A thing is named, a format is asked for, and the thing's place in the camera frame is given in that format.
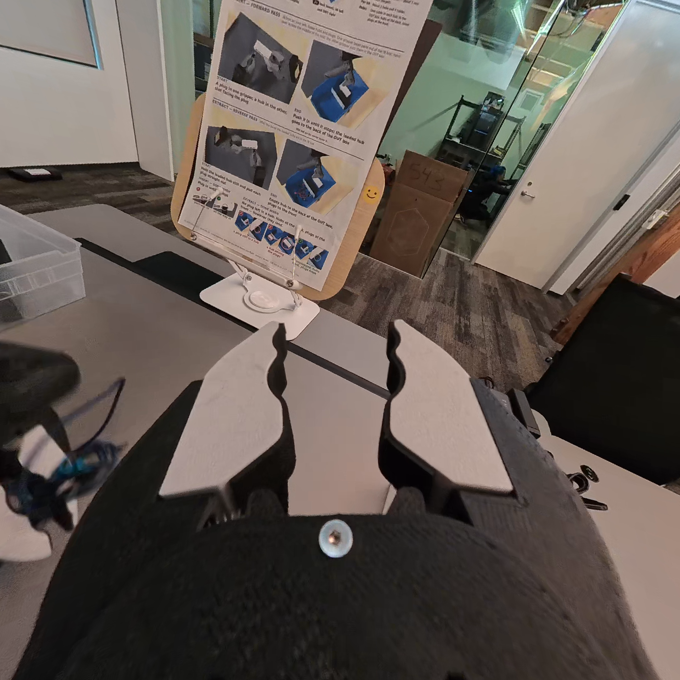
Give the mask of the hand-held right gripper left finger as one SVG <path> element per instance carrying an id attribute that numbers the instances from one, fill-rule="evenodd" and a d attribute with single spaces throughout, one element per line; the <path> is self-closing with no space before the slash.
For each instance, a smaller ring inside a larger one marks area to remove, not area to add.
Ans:
<path id="1" fill-rule="evenodd" d="M 206 373 L 160 486 L 161 498 L 215 496 L 227 516 L 288 516 L 296 466 L 285 326 L 270 322 Z"/>

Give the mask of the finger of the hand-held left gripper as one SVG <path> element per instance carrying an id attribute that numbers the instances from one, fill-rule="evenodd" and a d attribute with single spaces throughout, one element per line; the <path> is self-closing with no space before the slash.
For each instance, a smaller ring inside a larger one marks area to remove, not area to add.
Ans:
<path id="1" fill-rule="evenodd" d="M 42 424 L 21 435 L 16 444 L 18 463 L 21 466 L 19 475 L 30 473 L 50 479 L 64 461 L 64 451 Z"/>
<path id="2" fill-rule="evenodd" d="M 52 555 L 49 536 L 35 530 L 24 515 L 13 512 L 1 495 L 1 562 L 37 562 Z"/>

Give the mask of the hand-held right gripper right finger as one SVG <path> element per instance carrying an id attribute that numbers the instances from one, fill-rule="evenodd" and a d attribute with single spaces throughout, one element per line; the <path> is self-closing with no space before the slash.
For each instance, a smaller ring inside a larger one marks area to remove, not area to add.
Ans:
<path id="1" fill-rule="evenodd" d="M 469 374 L 402 319 L 387 337 L 387 398 L 379 470 L 399 491 L 417 489 L 445 514 L 461 492 L 508 498 L 514 485 Z"/>

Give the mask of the clear plastic storage box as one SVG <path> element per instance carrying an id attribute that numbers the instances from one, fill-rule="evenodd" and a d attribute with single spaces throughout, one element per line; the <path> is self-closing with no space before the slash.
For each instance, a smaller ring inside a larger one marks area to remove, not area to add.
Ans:
<path id="1" fill-rule="evenodd" d="M 1 329 L 85 296 L 80 244 L 1 206 Z"/>

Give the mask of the black box device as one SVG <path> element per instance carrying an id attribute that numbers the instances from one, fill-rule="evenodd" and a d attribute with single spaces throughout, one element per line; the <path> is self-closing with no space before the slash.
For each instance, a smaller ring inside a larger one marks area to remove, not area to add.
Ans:
<path id="1" fill-rule="evenodd" d="M 511 413 L 524 426 L 524 428 L 536 439 L 540 438 L 541 432 L 539 423 L 528 402 L 524 391 L 511 388 L 508 392 L 499 392 L 495 388 L 494 382 L 489 377 L 472 378 L 474 387 L 484 387 L 487 391 L 504 406 L 507 412 Z"/>

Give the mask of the white board stand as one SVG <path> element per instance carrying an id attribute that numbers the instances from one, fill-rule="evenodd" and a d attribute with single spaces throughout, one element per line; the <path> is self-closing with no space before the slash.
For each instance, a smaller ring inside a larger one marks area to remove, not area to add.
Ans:
<path id="1" fill-rule="evenodd" d="M 191 240 L 233 270 L 201 299 L 255 329 L 275 321 L 288 339 L 299 336 L 319 312 L 302 289 L 320 290 L 328 269 L 329 249 L 313 223 L 214 182 L 194 184 L 188 196 Z"/>

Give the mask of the black office chair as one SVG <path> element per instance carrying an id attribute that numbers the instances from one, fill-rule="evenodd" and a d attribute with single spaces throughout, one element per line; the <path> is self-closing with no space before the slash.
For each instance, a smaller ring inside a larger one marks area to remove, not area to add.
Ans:
<path id="1" fill-rule="evenodd" d="M 526 394 L 553 435 L 678 481 L 679 300 L 618 275 Z"/>

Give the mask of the flat black floor device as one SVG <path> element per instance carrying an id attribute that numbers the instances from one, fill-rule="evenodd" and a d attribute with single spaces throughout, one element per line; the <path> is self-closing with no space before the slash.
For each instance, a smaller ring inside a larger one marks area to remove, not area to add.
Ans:
<path id="1" fill-rule="evenodd" d="M 63 179 L 63 174 L 56 168 L 46 167 L 10 167 L 6 174 L 24 183 L 54 182 Z"/>

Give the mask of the brown cardboard box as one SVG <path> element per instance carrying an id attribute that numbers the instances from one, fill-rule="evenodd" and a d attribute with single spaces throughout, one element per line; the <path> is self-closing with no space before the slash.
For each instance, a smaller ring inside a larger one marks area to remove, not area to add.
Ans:
<path id="1" fill-rule="evenodd" d="M 472 171 L 407 150 L 369 256 L 422 278 L 472 178 Z"/>

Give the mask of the white door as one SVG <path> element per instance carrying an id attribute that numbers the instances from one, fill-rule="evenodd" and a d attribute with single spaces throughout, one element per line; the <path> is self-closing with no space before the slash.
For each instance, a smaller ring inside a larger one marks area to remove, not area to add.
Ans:
<path id="1" fill-rule="evenodd" d="M 472 262 L 549 290 L 679 124 L 679 2 L 629 1 Z"/>

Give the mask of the printed instruction sheet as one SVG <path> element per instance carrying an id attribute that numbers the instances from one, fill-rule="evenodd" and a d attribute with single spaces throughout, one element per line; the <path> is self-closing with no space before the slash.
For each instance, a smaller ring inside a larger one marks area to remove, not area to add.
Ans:
<path id="1" fill-rule="evenodd" d="M 223 1 L 177 219 L 322 292 L 431 1 Z"/>

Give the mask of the wooden door post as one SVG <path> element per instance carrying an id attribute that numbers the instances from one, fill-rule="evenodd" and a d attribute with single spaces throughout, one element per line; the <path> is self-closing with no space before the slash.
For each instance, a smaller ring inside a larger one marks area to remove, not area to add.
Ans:
<path id="1" fill-rule="evenodd" d="M 564 345 L 600 295 L 618 275 L 623 274 L 633 283 L 643 284 L 678 252 L 679 205 L 676 205 L 660 226 L 647 230 L 599 281 L 579 298 L 568 315 L 553 327 L 550 332 L 551 338 L 557 344 Z"/>

